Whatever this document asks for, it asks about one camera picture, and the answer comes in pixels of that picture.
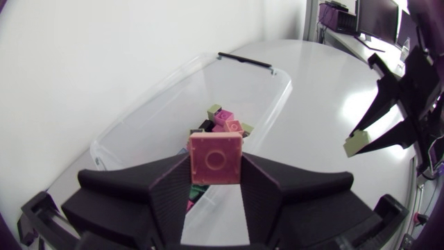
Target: cable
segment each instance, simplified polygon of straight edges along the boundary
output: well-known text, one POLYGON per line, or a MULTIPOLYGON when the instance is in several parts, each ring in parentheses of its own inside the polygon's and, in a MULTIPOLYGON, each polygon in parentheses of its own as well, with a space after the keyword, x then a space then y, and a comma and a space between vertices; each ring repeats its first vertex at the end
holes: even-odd
POLYGON ((325 9, 324 9, 324 13, 323 13, 323 15, 322 15, 322 18, 320 18, 320 19, 318 20, 318 23, 316 24, 316 41, 317 41, 317 42, 319 42, 319 23, 320 23, 321 21, 324 20, 326 14, 327 14, 327 9, 328 9, 328 8, 325 8, 325 9))

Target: computer monitor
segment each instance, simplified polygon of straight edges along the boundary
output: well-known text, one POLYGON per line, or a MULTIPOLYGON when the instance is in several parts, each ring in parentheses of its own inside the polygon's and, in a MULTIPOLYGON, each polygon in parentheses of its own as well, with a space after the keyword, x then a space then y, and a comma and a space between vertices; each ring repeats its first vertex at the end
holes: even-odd
POLYGON ((366 35, 362 40, 355 36, 369 49, 382 51, 372 43, 371 37, 395 44, 398 31, 399 7, 393 0, 358 0, 357 19, 358 32, 366 35))
POLYGON ((407 38, 410 38, 410 49, 418 45, 418 34, 416 33, 416 24, 407 12, 402 11, 400 33, 396 45, 402 48, 407 38))

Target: toy block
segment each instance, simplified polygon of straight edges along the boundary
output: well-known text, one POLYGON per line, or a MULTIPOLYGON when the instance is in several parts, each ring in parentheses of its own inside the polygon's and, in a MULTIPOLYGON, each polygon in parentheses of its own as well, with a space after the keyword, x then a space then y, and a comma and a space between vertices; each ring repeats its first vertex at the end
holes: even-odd
POLYGON ((244 134, 242 135, 244 138, 249 136, 251 134, 251 132, 253 131, 253 129, 255 129, 253 126, 250 126, 248 124, 245 124, 242 122, 241 124, 242 129, 244 130, 244 134))
POLYGON ((214 126, 212 131, 216 132, 216 133, 218 133, 218 132, 225 132, 225 129, 222 126, 216 125, 216 126, 214 126))
POLYGON ((178 154, 182 154, 182 153, 188 153, 188 150, 185 148, 182 148, 178 154))
POLYGON ((242 136, 238 132, 194 133, 189 143, 191 183, 240 183, 242 136))
POLYGON ((225 121, 234 120, 234 114, 230 111, 221 110, 216 116, 214 116, 214 119, 216 120, 217 125, 223 126, 225 125, 225 121))
POLYGON ((214 117, 222 110, 222 106, 219 104, 214 104, 207 110, 208 119, 212 122, 215 122, 214 117))
POLYGON ((203 130, 203 128, 190 129, 189 135, 192 135, 193 133, 203 133, 203 132, 205 132, 205 130, 203 130))
POLYGON ((355 131, 353 137, 345 139, 344 150, 347 157, 354 156, 359 150, 370 143, 367 131, 355 131))
POLYGON ((214 122, 210 120, 205 120, 199 128, 202 128, 205 132, 212 132, 212 129, 214 128, 214 122))
POLYGON ((188 201, 187 204, 187 212, 194 206, 194 202, 193 201, 188 201))
POLYGON ((240 135, 244 134, 241 123, 237 120, 225 121, 223 129, 225 129, 225 132, 238 132, 240 135))

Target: yellow-green block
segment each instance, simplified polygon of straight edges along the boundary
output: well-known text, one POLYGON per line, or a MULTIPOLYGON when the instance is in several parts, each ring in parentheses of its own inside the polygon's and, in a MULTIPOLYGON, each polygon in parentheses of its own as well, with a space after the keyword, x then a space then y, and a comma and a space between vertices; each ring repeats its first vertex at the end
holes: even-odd
POLYGON ((221 111, 221 109, 222 109, 222 106, 220 106, 219 104, 214 104, 213 106, 211 106, 211 108, 209 108, 209 109, 207 110, 207 113, 208 113, 208 119, 209 119, 210 121, 212 121, 212 122, 215 122, 215 121, 214 121, 214 116, 215 116, 219 111, 221 111))
POLYGON ((245 124, 243 122, 241 124, 241 127, 244 130, 245 137, 249 136, 251 134, 251 132, 253 131, 253 129, 255 129, 253 126, 250 126, 250 125, 245 124))
POLYGON ((347 157, 354 156, 359 150, 370 143, 367 131, 355 131, 353 137, 345 139, 344 150, 347 157))

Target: white wall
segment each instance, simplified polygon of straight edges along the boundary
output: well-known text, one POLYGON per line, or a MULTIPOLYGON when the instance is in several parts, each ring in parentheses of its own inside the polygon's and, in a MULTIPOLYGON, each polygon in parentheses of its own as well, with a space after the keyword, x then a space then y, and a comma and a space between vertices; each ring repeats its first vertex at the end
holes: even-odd
POLYGON ((306 0, 265 0, 265 40, 302 39, 306 7, 306 0))
POLYGON ((300 38, 300 2, 9 0, 0 15, 0 212, 13 233, 19 207, 143 91, 198 53, 300 38))

